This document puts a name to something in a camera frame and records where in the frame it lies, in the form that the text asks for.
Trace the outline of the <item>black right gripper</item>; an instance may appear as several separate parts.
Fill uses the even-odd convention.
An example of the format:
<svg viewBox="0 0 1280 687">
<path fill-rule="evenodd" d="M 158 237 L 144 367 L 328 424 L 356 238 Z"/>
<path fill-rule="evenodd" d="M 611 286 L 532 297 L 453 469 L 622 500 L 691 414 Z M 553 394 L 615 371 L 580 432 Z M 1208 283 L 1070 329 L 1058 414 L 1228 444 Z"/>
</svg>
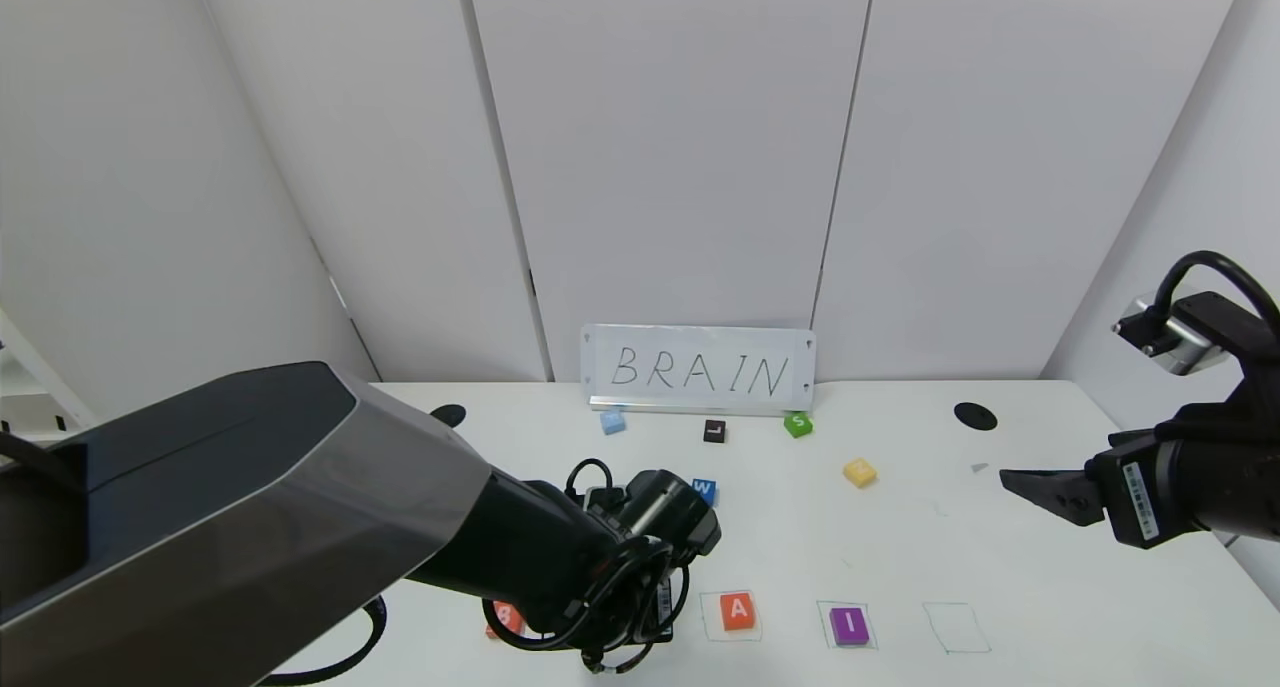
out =
<svg viewBox="0 0 1280 687">
<path fill-rule="evenodd" d="M 1112 432 L 1084 470 L 1000 470 L 1005 490 L 1074 526 L 1101 523 L 1117 542 L 1153 549 L 1183 535 L 1225 532 L 1275 541 L 1275 444 L 1160 440 L 1151 429 Z"/>
</svg>

